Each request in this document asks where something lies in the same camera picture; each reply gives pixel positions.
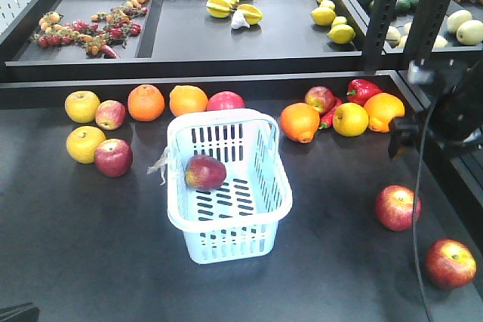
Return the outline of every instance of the pear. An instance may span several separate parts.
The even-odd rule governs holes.
[[[455,34],[458,28],[460,28],[461,24],[471,19],[473,19],[473,16],[466,9],[455,11],[454,13],[452,13],[452,15],[448,17],[448,20],[446,22],[449,33]]]
[[[483,23],[479,20],[468,20],[461,24],[456,32],[459,43],[477,45],[483,41]]]

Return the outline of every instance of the tag on basket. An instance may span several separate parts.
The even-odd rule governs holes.
[[[157,170],[159,170],[161,174],[161,184],[159,185],[161,186],[166,183],[165,171],[166,171],[166,165],[168,164],[168,155],[169,155],[169,149],[166,146],[161,157],[152,166],[148,167],[148,170],[146,172],[146,175],[150,175],[151,173],[155,173]]]

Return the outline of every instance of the apple in basket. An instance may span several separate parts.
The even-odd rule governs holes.
[[[225,165],[208,155],[192,156],[186,167],[185,180],[188,186],[208,192],[222,186],[226,178]]]
[[[476,275],[476,261],[469,248],[447,238],[439,239],[429,247],[425,266],[431,281],[446,290],[462,287]]]

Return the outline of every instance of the yellow apple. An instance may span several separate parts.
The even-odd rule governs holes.
[[[77,90],[66,98],[64,103],[67,115],[79,124],[92,122],[96,117],[100,101],[97,95],[90,90]]]
[[[105,140],[106,135],[97,127],[77,127],[67,137],[67,152],[74,160],[81,164],[92,164],[94,162],[96,148]]]

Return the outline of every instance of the dark table surface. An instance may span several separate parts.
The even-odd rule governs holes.
[[[278,117],[295,100],[247,101]],[[40,321],[425,321],[411,232],[375,219],[375,195],[413,187],[417,153],[387,157],[389,135],[281,137],[294,205],[267,256],[197,265],[166,215],[166,187],[146,169],[166,145],[167,110],[108,137],[131,142],[134,163],[111,179],[75,163],[77,125],[60,107],[0,110],[0,303],[34,302]],[[464,226],[426,167],[420,255],[437,238],[467,243]],[[439,290],[424,278],[435,321],[483,320],[477,282]]]

